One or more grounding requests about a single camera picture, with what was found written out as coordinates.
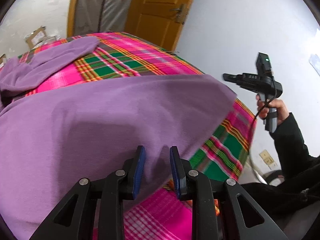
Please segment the black sleeve right forearm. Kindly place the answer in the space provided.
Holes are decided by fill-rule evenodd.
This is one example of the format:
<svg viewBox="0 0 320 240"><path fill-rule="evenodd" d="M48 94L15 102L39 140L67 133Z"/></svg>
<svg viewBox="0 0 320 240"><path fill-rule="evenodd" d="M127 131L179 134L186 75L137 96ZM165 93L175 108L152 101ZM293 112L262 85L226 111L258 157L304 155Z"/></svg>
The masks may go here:
<svg viewBox="0 0 320 240"><path fill-rule="evenodd" d="M284 182L242 187L282 227L297 211L319 202L319 157L309 155L292 113L271 134L280 160Z"/></svg>

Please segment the person's right hand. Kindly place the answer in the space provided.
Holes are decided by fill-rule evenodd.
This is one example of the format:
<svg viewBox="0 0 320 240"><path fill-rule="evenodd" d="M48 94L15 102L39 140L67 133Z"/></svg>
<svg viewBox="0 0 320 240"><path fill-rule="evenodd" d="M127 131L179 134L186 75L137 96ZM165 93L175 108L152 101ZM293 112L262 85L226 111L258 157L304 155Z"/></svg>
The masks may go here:
<svg viewBox="0 0 320 240"><path fill-rule="evenodd" d="M274 99L265 108L263 107L265 102L260 99L259 95L256 96L256 100L260 119L266 119L267 114L269 113L269 110L271 110L271 108L275 108L277 110L277 125L280 125L284 122L285 119L289 117L289 111L287 110L287 107L285 106L283 100Z"/></svg>

